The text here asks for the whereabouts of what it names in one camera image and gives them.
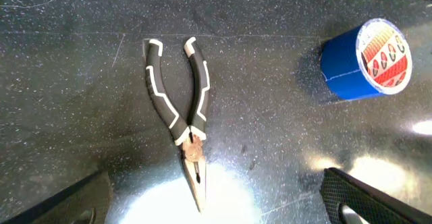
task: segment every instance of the metal pliers head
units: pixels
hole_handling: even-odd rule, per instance
[[[194,74],[194,100],[189,123],[183,119],[169,99],[162,81],[161,57],[163,44],[155,39],[148,42],[146,56],[147,88],[153,104],[162,120],[171,131],[177,146],[182,145],[185,172],[192,188],[199,211],[205,206],[206,162],[203,154],[203,140],[207,139],[205,126],[209,106],[210,79],[207,62],[196,39],[190,38],[184,50],[190,60]]]

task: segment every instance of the roll of tape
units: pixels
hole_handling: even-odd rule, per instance
[[[321,71],[340,98],[367,99],[402,91],[411,78],[412,58],[396,26],[372,19],[325,44]]]

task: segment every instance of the black table surface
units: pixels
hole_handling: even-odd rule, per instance
[[[339,167],[432,214],[430,0],[0,0],[0,221],[108,170],[108,223],[328,223],[319,186]],[[414,70],[400,94],[329,101],[321,45],[393,22]],[[208,61],[207,211],[144,81],[143,39],[183,116],[195,36]]]

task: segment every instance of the black and white handle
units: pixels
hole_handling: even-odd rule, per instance
[[[162,120],[171,131],[176,145],[180,145],[189,137],[190,129],[183,117],[178,113],[165,91],[161,75],[161,57],[163,44],[150,39],[148,42],[146,81],[147,89],[155,108]]]
[[[201,140],[205,140],[206,115],[209,107],[210,78],[203,52],[196,43],[195,37],[189,38],[184,45],[184,50],[189,57],[194,73],[194,102],[190,114],[190,131]]]

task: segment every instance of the pliers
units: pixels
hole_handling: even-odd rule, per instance
[[[194,74],[194,100],[187,124],[167,96],[161,75],[162,42],[150,39],[146,56],[147,89],[156,111],[168,126],[175,145],[181,146],[183,166],[190,183],[198,210],[201,212],[206,201],[206,162],[203,154],[206,114],[209,106],[210,79],[207,62],[196,43],[195,37],[184,45]]]

